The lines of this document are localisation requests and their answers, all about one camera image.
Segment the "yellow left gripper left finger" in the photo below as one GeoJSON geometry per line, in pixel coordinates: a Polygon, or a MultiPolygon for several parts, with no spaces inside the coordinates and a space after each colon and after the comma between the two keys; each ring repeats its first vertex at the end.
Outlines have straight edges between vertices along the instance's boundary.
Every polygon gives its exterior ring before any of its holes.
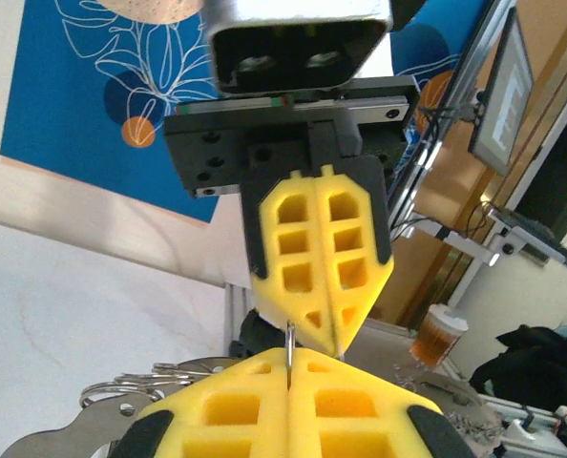
{"type": "Polygon", "coordinates": [[[287,458],[285,350],[273,348],[145,407],[111,458],[287,458]]]}

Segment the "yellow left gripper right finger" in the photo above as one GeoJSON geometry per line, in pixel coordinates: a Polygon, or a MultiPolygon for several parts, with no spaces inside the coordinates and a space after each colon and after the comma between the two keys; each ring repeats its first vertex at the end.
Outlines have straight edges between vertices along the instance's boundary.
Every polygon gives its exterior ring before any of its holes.
{"type": "Polygon", "coordinates": [[[476,458],[431,400],[308,348],[294,350],[288,458],[476,458]]]}

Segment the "plastic cup with amber drink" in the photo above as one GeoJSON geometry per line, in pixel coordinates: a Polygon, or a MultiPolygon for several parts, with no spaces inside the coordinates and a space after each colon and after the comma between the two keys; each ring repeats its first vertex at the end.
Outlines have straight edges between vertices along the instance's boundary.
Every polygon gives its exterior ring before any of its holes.
{"type": "Polygon", "coordinates": [[[409,353],[420,364],[436,368],[468,330],[468,322],[450,307],[433,304],[417,329],[409,353]]]}

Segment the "black bag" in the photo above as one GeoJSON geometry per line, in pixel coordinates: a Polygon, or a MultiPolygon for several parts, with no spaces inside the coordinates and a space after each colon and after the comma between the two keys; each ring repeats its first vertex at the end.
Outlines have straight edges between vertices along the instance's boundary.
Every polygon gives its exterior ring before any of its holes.
{"type": "Polygon", "coordinates": [[[473,372],[469,384],[475,391],[549,411],[567,406],[566,337],[522,324],[496,340],[506,350],[473,372]]]}

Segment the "computer monitor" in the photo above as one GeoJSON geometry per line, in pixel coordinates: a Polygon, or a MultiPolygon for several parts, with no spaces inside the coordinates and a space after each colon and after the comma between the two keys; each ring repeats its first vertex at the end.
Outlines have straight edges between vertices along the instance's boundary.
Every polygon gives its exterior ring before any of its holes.
{"type": "Polygon", "coordinates": [[[517,8],[506,17],[474,122],[469,152],[505,175],[535,79],[517,8]]]}

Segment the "aluminium frame rail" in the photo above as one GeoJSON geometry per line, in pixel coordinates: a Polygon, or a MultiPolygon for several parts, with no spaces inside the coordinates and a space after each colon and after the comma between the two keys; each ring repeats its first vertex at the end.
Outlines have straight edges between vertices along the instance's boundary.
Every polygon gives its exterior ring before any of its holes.
{"type": "Polygon", "coordinates": [[[253,308],[252,293],[232,283],[224,286],[224,292],[224,350],[227,356],[235,357],[242,323],[253,308]]]}

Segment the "blue floral wall panel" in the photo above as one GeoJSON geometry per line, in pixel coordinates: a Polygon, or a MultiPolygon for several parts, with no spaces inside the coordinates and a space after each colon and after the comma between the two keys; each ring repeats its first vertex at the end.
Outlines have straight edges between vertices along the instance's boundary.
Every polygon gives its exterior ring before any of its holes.
{"type": "Polygon", "coordinates": [[[26,0],[2,156],[208,222],[164,141],[182,102],[217,93],[202,0],[26,0]]]}
{"type": "Polygon", "coordinates": [[[487,3],[426,0],[402,30],[390,35],[393,72],[415,78],[420,106],[434,108],[440,102],[487,3]]]}

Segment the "aluminium frame post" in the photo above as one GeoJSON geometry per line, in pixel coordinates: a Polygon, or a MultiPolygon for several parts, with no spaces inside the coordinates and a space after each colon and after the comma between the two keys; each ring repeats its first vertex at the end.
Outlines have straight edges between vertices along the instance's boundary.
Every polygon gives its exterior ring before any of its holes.
{"type": "Polygon", "coordinates": [[[437,113],[428,116],[428,127],[417,133],[417,141],[408,147],[399,160],[396,179],[388,195],[389,222],[392,227],[410,217],[410,207],[415,201],[416,193],[453,125],[452,120],[445,118],[445,110],[464,103],[502,31],[509,9],[515,3],[516,0],[488,0],[451,82],[435,107],[437,113]]]}

